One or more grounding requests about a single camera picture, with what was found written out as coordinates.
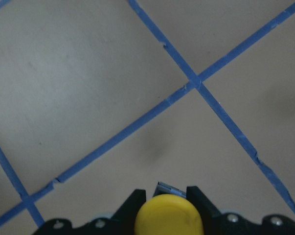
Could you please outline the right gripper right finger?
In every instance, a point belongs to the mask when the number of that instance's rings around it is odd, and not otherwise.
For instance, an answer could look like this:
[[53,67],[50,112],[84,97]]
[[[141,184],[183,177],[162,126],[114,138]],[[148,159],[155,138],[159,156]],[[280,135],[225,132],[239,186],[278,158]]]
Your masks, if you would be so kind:
[[197,186],[188,186],[186,198],[199,212],[204,228],[218,228],[221,212]]

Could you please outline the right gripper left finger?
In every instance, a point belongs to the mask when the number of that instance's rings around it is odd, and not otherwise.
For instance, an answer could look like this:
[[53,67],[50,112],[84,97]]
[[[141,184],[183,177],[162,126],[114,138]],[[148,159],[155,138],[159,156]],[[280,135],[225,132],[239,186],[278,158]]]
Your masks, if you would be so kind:
[[122,228],[133,228],[136,216],[146,202],[146,190],[135,189],[119,209],[113,214],[113,220]]

